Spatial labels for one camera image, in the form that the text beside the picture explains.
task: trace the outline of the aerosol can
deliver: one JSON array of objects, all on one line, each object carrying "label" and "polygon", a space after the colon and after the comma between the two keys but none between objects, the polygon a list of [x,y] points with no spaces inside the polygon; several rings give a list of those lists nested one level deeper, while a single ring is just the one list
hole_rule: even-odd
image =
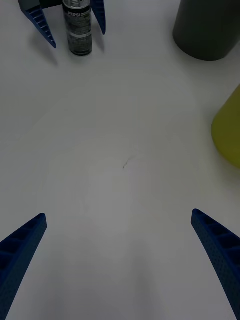
[{"label": "aerosol can", "polygon": [[70,51],[89,55],[93,49],[90,0],[63,0],[62,7]]}]

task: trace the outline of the yellow container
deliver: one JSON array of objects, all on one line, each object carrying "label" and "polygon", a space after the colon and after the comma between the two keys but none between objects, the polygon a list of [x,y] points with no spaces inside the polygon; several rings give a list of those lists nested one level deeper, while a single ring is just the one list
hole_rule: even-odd
[{"label": "yellow container", "polygon": [[240,85],[215,116],[211,135],[224,158],[240,168]]}]

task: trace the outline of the white tabletop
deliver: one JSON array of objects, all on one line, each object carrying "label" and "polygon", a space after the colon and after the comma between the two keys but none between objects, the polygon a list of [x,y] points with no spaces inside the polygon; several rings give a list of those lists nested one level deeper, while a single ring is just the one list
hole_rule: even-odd
[{"label": "white tabletop", "polygon": [[240,47],[199,61],[174,43],[179,1],[105,0],[93,52],[53,49],[0,0],[0,240],[48,229],[8,320],[233,320],[191,226],[199,208],[240,235],[240,172],[211,122],[240,82]]}]

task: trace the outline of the black spray can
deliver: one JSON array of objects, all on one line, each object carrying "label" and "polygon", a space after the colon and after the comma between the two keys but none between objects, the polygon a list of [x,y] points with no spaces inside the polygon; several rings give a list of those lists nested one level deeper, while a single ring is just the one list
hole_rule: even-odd
[{"label": "black spray can", "polygon": [[71,52],[86,56],[92,52],[92,15],[90,0],[63,0],[67,40]]}]

